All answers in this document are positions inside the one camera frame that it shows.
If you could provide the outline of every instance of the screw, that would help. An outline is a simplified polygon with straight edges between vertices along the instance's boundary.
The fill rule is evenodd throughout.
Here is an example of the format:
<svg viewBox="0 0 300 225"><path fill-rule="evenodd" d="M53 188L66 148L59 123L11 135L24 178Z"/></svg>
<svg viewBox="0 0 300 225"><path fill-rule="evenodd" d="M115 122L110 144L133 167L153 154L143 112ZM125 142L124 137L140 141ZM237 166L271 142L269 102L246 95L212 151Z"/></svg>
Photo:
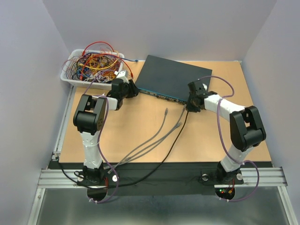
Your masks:
<svg viewBox="0 0 300 225"><path fill-rule="evenodd" d="M114 182L117 182L117 180L118 180L117 176L116 176L116 175L113 175L112 180L113 180Z"/></svg>
<svg viewBox="0 0 300 225"><path fill-rule="evenodd" d="M242 180L242 179L243 179L243 175L240 174L240 173L238 173L238 174L236 175L236 178L237 178L238 180Z"/></svg>
<svg viewBox="0 0 300 225"><path fill-rule="evenodd" d="M203 174L202 175L202 180L203 181L208 181L208 175L207 174Z"/></svg>

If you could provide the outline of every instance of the wooden tabletop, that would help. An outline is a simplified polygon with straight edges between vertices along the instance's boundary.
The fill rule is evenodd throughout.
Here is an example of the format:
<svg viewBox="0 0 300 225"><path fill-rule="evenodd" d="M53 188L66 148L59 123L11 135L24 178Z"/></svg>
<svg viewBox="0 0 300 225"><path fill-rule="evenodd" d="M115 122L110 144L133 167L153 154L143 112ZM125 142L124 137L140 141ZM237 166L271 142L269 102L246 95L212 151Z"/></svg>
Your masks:
<svg viewBox="0 0 300 225"><path fill-rule="evenodd" d="M187 64L212 69L212 74L229 81L235 95L229 100L244 106L252 105L252 99L237 61L185 61ZM134 81L138 77L144 62L128 62L134 74ZM80 163L84 161L82 139L73 125L73 116L80 97L85 88L77 88L67 131L61 150L60 162ZM226 83L218 79L211 79L210 90L219 95L231 93ZM87 94L100 95L105 90L90 89ZM100 147L104 156L110 162L119 162L132 149L148 140L162 124L165 109L168 108L165 125L153 141L165 135L176 123L183 106L140 93L137 97L124 99L123 106L118 111L109 111L101 139ZM221 118L221 127L226 146L231 145L229 123ZM147 155L134 162L161 162L168 153L180 127L170 134L159 146ZM206 110L198 113L190 112L180 137L178 138L166 162L218 162L225 156L217 128L216 114ZM271 161L265 142L254 148L246 159L253 161Z"/></svg>

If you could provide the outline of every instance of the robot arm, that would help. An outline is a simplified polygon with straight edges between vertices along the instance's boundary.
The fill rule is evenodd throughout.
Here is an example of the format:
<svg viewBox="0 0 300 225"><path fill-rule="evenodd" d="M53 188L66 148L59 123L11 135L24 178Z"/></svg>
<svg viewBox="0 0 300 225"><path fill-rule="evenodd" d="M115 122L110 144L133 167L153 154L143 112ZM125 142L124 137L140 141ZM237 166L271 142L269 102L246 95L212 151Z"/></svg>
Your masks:
<svg viewBox="0 0 300 225"><path fill-rule="evenodd" d="M187 102L187 110L200 112L201 109L217 113L218 103L221 97L213 92L207 92L201 81L188 84L190 95ZM230 122L230 137L232 145L229 155L226 155L218 164L217 178L220 181L230 180L239 170L240 165L247 154L266 139L263 123L254 106L244 107L225 99L220 104L219 115Z"/></svg>
<svg viewBox="0 0 300 225"><path fill-rule="evenodd" d="M119 110L124 98L132 98L139 93L133 80L127 79L127 71L118 73L112 81L112 89L106 97L83 94L73 117L84 145L85 160L82 175L84 180L99 182L103 179L103 160L98 150L99 133L103 127L106 101L109 110Z"/></svg>

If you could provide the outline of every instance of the colorful wires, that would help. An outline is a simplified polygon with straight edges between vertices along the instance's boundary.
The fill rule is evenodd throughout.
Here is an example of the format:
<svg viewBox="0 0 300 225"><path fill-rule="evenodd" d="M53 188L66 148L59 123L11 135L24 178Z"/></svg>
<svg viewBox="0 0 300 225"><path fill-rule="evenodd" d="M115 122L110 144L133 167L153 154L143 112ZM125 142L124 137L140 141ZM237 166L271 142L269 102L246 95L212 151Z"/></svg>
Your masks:
<svg viewBox="0 0 300 225"><path fill-rule="evenodd" d="M109 48L101 48L100 53L86 53L87 48L96 43L106 44ZM124 63L128 67L130 75L133 77L130 67L124 59L119 56L119 52L115 51L107 42L97 41L88 45L82 52L82 55L74 56L65 61L64 65L67 64L67 69L65 69L64 72L66 73L66 78L69 80L110 83L116 78L115 71L119 71L121 63Z"/></svg>

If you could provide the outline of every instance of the white plastic basket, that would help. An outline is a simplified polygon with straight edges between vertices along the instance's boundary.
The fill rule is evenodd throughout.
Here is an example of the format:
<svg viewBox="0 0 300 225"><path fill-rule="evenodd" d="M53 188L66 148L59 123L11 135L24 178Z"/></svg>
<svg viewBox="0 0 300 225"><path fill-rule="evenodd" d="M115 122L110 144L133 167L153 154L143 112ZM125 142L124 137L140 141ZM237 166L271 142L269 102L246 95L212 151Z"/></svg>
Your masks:
<svg viewBox="0 0 300 225"><path fill-rule="evenodd" d="M74 56L80 56L82 55L84 49L76 49L74 51L72 51L72 53L70 54L68 60L70 60L72 57ZM110 53L113 55L118 55L116 52L103 52L103 51L94 51L94 50L86 50L85 53ZM119 57L124 58L124 55L122 53L119 53ZM70 66L70 64L72 63L72 61L68 61L66 62L63 70L61 71L60 74L60 78L63 81L69 82L71 85L74 85L76 87L87 87L89 86L90 82L88 81L76 81L76 80L70 80L67 78L66 76L66 69ZM120 63L120 68L119 68L119 72L123 69L123 62ZM96 89L104 89L104 90L110 90L112 88L112 85L110 83L93 83L91 85L91 88L96 88Z"/></svg>

